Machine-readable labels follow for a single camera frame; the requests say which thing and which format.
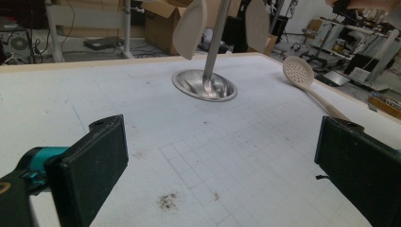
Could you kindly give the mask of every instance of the wall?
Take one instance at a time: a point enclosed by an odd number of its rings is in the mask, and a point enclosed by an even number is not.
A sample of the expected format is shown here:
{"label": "wall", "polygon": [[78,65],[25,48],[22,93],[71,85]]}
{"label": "wall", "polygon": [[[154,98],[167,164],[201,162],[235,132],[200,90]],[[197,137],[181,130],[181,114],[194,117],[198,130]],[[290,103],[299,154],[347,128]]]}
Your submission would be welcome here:
{"label": "wall", "polygon": [[[286,0],[281,10],[281,15],[286,15],[290,2],[290,0]],[[299,0],[298,6],[295,8],[294,17],[288,20],[286,32],[302,33],[302,28],[307,27],[309,21],[315,17],[331,19],[334,18],[334,14],[332,13],[332,8],[327,6],[324,0]]]}

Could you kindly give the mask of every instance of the cable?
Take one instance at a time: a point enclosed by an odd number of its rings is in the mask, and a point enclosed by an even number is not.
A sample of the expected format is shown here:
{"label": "cable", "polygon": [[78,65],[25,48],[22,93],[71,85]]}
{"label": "cable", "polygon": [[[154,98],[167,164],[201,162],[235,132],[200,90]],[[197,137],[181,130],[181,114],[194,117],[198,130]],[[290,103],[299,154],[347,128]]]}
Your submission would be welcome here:
{"label": "cable", "polygon": [[21,63],[23,63],[23,64],[28,64],[27,62],[22,61],[21,59],[16,59],[16,60],[19,61],[19,62],[21,62]]}
{"label": "cable", "polygon": [[295,35],[295,36],[304,36],[303,33],[288,33],[288,32],[283,32],[283,35],[284,35],[284,34],[286,34],[286,35]]}
{"label": "cable", "polygon": [[47,47],[49,46],[49,36],[50,36],[50,29],[49,29],[49,31],[47,32],[46,47],[45,47],[44,50],[41,52],[41,54],[43,54],[43,53],[47,50]]}
{"label": "cable", "polygon": [[[100,1],[100,4],[101,4],[101,9],[104,10],[104,8],[103,8],[103,6],[104,6],[103,0]],[[117,10],[116,10],[116,11],[120,11],[120,6],[121,6],[121,5],[118,4]],[[107,27],[107,33],[106,33],[106,37],[105,37],[105,38],[109,38],[110,30],[111,30],[111,29]],[[120,37],[119,37],[119,33],[120,33],[120,29],[118,28],[118,29],[117,29],[117,34],[116,34],[116,36],[115,36],[115,41],[114,41],[115,45],[114,45],[114,48],[113,48],[113,51],[112,51],[112,52],[106,52],[107,49],[110,49],[110,48],[106,48],[106,49],[103,49],[102,52],[96,52],[96,53],[95,53],[95,52],[85,52],[85,51],[75,51],[74,53],[81,52],[81,53],[90,53],[90,54],[112,54],[112,53],[115,52],[115,50],[117,49],[117,47],[121,46],[121,44],[119,44],[119,42],[118,42],[118,39],[120,38]]]}
{"label": "cable", "polygon": [[369,84],[369,85],[366,85],[366,84],[364,84],[364,83],[360,83],[360,82],[354,80],[354,83],[355,83],[356,85],[365,86],[365,87],[368,87],[368,88],[370,88],[370,89],[376,91],[376,90],[372,87],[373,84],[372,84],[370,81],[366,81],[366,82],[369,82],[370,84]]}
{"label": "cable", "polygon": [[92,52],[92,51],[86,51],[86,50],[71,50],[71,51],[65,51],[63,54],[76,54],[76,53],[85,53],[85,54],[94,54],[94,55],[101,55],[101,54],[112,54],[115,52],[115,49],[112,52]]}
{"label": "cable", "polygon": [[[32,0],[29,0],[29,2],[30,2],[30,14],[33,14]],[[29,48],[29,52],[30,52],[29,61],[32,60],[33,63],[36,63],[35,53],[33,52],[33,48],[32,48],[32,38],[33,38],[32,29],[33,29],[33,20],[30,20],[30,29],[29,29],[30,35],[29,35],[29,38],[28,38],[28,41],[29,41],[29,45],[28,46],[30,47]]]}
{"label": "cable", "polygon": [[[33,13],[31,13],[29,16],[27,16],[21,23],[19,24],[24,24],[27,20],[29,20],[31,17],[33,17],[36,13],[38,13],[40,11],[40,9],[37,9],[36,11],[34,11]],[[19,28],[21,28],[19,25],[17,25],[9,34],[9,38],[7,39],[6,42],[3,42],[3,44],[8,45],[9,44],[9,40],[11,39],[12,35],[14,34],[15,31],[17,31]]]}
{"label": "cable", "polygon": [[164,54],[164,52],[160,51],[160,49],[153,47],[150,50],[146,50],[146,49],[142,49],[142,48],[147,48],[150,47],[151,45],[149,44],[145,44],[145,45],[141,45],[141,46],[136,46],[134,48],[130,49],[130,52],[132,53],[132,55],[135,58],[138,59],[143,59],[143,58],[157,58],[157,57],[161,57],[161,55]]}
{"label": "cable", "polygon": [[7,63],[8,61],[12,60],[14,58],[14,55],[11,54],[11,57],[9,57],[8,59],[6,59],[3,63]]}
{"label": "cable", "polygon": [[75,17],[76,17],[74,8],[73,8],[73,6],[71,5],[70,0],[67,0],[67,3],[68,3],[68,5],[70,6],[71,11],[73,12],[73,21],[72,21],[72,23],[71,23],[70,31],[67,33],[67,35],[65,36],[64,40],[61,42],[61,53],[62,53],[62,46],[64,45],[64,42],[68,39],[68,37],[70,36],[71,32],[73,31],[74,22],[75,22]]}
{"label": "cable", "polygon": [[38,49],[38,46],[39,46],[40,43],[41,43],[41,40],[39,40],[39,39],[36,39],[36,40],[35,40],[35,44],[34,44],[34,46],[33,46],[33,52],[34,52],[36,55],[39,55],[39,56],[41,57],[41,62],[40,62],[40,63],[42,63],[42,62],[44,61],[44,58],[43,58],[43,56],[42,56],[41,51],[39,51],[39,49]]}
{"label": "cable", "polygon": [[388,71],[390,71],[391,73],[396,74],[398,77],[401,77],[401,71],[397,71],[395,69],[388,69]]}

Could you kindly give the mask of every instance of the metal rod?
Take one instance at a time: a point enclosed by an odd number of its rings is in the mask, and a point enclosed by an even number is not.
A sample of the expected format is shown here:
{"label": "metal rod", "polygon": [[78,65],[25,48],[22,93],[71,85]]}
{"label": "metal rod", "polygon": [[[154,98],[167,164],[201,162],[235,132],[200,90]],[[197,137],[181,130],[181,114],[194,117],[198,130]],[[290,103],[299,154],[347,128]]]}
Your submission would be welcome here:
{"label": "metal rod", "polygon": [[125,0],[124,8],[124,53],[130,53],[131,0]]}
{"label": "metal rod", "polygon": [[280,16],[281,9],[283,8],[285,0],[280,0],[278,3],[278,8],[274,13],[273,21],[270,24],[270,34],[272,34],[275,25],[277,24],[278,17]]}
{"label": "metal rod", "polygon": [[328,29],[326,35],[324,36],[323,42],[322,42],[321,46],[320,46],[319,49],[318,49],[318,52],[316,52],[316,54],[315,54],[315,57],[316,57],[316,58],[319,58],[319,55],[321,54],[321,52],[322,52],[322,50],[323,50],[323,48],[324,48],[324,46],[325,46],[325,43],[327,42],[327,39],[328,39],[328,37],[330,36],[331,31],[333,30],[334,25],[333,25],[333,24],[329,24],[329,25],[330,25],[331,27]]}
{"label": "metal rod", "polygon": [[54,21],[54,14],[53,14],[53,4],[50,0],[45,0],[45,7],[47,12],[47,21],[49,23],[49,30],[52,42],[52,51],[53,51],[53,59],[55,62],[64,62],[64,58],[61,53],[61,46],[59,44],[58,34],[56,30],[56,23]]}
{"label": "metal rod", "polygon": [[209,53],[206,59],[206,65],[204,66],[203,81],[210,80],[213,74],[213,68],[215,67],[216,58],[218,56],[218,49],[220,48],[221,37],[223,36],[224,26],[230,7],[231,0],[223,0],[220,4],[218,12],[218,19],[213,32],[212,42],[210,43]]}

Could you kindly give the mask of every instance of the equipment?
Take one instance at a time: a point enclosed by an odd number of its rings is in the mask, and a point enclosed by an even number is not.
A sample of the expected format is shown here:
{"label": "equipment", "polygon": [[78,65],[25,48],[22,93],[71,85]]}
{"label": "equipment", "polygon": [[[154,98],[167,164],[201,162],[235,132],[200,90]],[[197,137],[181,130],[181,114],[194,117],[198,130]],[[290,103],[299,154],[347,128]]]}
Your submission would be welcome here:
{"label": "equipment", "polygon": [[98,9],[72,8],[54,5],[51,0],[44,0],[47,21],[49,23],[50,36],[52,39],[52,52],[55,62],[65,62],[62,55],[61,43],[58,40],[56,26],[92,27],[92,28],[115,28],[124,29],[124,46],[121,52],[127,59],[133,59],[130,52],[131,35],[131,1],[124,1],[124,11],[109,11]]}
{"label": "equipment", "polygon": [[401,153],[363,132],[363,127],[324,116],[315,163],[372,224],[401,226]]}
{"label": "equipment", "polygon": [[26,29],[9,28],[0,29],[0,40],[3,44],[6,56],[13,56],[14,59],[30,61],[32,44]]}
{"label": "equipment", "polygon": [[344,74],[345,75],[351,74],[351,72],[354,71],[356,67],[372,72],[377,63],[378,63],[377,59],[372,59],[368,56],[356,54],[348,63],[347,67],[344,70]]}
{"label": "equipment", "polygon": [[322,50],[323,50],[323,48],[324,48],[324,46],[325,46],[325,44],[326,44],[326,42],[327,42],[327,39],[328,39],[328,37],[330,36],[330,34],[331,34],[331,32],[332,32],[333,27],[335,26],[335,24],[334,24],[334,23],[330,23],[330,24],[327,24],[327,26],[330,26],[330,27],[328,28],[328,31],[327,31],[327,33],[326,33],[326,35],[324,36],[324,39],[323,39],[323,41],[322,41],[322,44],[319,46],[319,49],[318,49],[318,51],[316,52],[316,54],[310,55],[310,54],[309,54],[309,50],[307,50],[305,53],[303,53],[303,54],[300,55],[300,58],[302,58],[303,56],[306,56],[306,57],[309,58],[309,59],[307,60],[307,62],[318,61],[318,62],[320,62],[323,66],[326,66],[326,65],[327,65],[327,60],[326,60],[326,59],[323,59],[323,58],[320,58],[319,55],[321,54],[321,52],[322,52]]}
{"label": "equipment", "polygon": [[335,72],[335,71],[330,71],[326,74],[323,75],[326,79],[330,80],[337,86],[341,86],[342,84],[349,82],[350,79],[344,77],[343,75]]}
{"label": "equipment", "polygon": [[87,40],[84,41],[83,44],[91,48],[93,50],[102,50],[107,48],[115,48],[118,46],[122,46],[124,44],[124,40],[119,37],[106,37],[96,40]]}
{"label": "equipment", "polygon": [[33,148],[0,179],[0,226],[37,226],[30,195],[50,187],[61,226],[89,226],[128,163],[122,115],[97,120],[71,148]]}
{"label": "equipment", "polygon": [[174,86],[189,96],[205,101],[222,102],[235,98],[237,94],[236,87],[231,81],[213,73],[230,2],[230,0],[223,0],[220,3],[204,70],[185,70],[176,73],[172,78]]}
{"label": "equipment", "polygon": [[366,80],[366,78],[368,78],[369,74],[370,74],[370,72],[363,70],[361,68],[355,67],[349,77],[353,81],[363,83]]}
{"label": "equipment", "polygon": [[301,43],[300,42],[296,42],[291,46],[291,49],[293,49],[295,52],[298,52],[301,49],[301,47],[306,47],[306,52],[309,51],[310,45],[306,43],[307,37],[309,37],[309,36],[315,37],[315,36],[318,35],[318,32],[313,31],[313,30],[309,30],[309,29],[306,29],[306,28],[303,28],[302,32],[304,33],[304,36],[305,36],[304,41],[301,42]]}
{"label": "equipment", "polygon": [[3,43],[0,42],[0,65],[7,60],[6,52],[4,51]]}
{"label": "equipment", "polygon": [[350,2],[351,0],[338,0],[334,2],[333,13],[342,15],[347,10],[347,7],[350,4]]}

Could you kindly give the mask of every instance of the cardboard box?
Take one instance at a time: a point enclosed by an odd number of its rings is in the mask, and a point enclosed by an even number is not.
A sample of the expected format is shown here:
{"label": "cardboard box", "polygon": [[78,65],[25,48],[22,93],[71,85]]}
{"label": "cardboard box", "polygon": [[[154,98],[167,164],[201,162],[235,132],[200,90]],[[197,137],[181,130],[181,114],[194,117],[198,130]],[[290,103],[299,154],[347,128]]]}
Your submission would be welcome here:
{"label": "cardboard box", "polygon": [[381,111],[383,111],[395,118],[401,119],[401,111],[398,110],[397,108],[385,103],[380,98],[369,96],[368,101],[369,101],[369,103],[372,103],[373,105],[375,105]]}
{"label": "cardboard box", "polygon": [[[268,39],[267,41],[268,45],[266,46],[265,52],[263,52],[262,54],[270,56],[271,51],[273,50],[273,48],[275,47],[275,43],[277,42],[277,36],[269,34],[267,39]],[[258,51],[248,47],[247,52],[258,52]]]}
{"label": "cardboard box", "polygon": [[[178,55],[172,44],[175,27],[180,21],[186,7],[192,0],[159,0],[153,3],[144,2],[142,8],[147,11],[145,21],[145,39],[169,55]],[[233,0],[229,15],[236,16],[240,0]],[[220,0],[206,0],[208,9],[207,27],[215,27]]]}
{"label": "cardboard box", "polygon": [[[313,31],[319,31],[319,29],[321,29],[322,23],[323,23],[323,21],[320,19],[312,19],[312,20],[310,20],[309,25],[307,25],[306,29],[313,30]],[[314,39],[315,37],[312,35],[308,35],[307,38]]]}

